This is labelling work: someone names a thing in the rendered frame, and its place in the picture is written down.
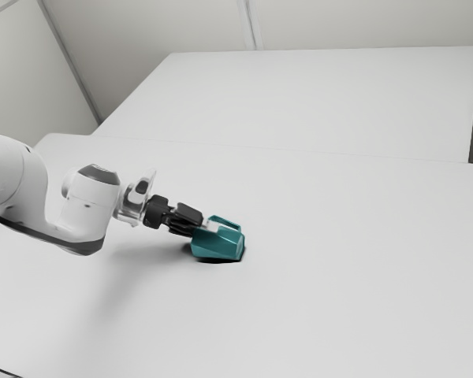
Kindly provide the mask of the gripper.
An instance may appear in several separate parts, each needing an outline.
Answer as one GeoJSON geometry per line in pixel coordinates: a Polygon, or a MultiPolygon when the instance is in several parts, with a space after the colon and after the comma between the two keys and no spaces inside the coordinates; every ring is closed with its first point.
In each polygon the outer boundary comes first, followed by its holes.
{"type": "Polygon", "coordinates": [[[215,216],[204,218],[201,211],[182,202],[177,203],[175,214],[180,220],[171,218],[174,206],[169,205],[169,200],[161,195],[153,195],[145,206],[143,225],[159,229],[164,224],[169,233],[191,238],[194,228],[209,228],[210,223],[217,222],[215,216]]]}

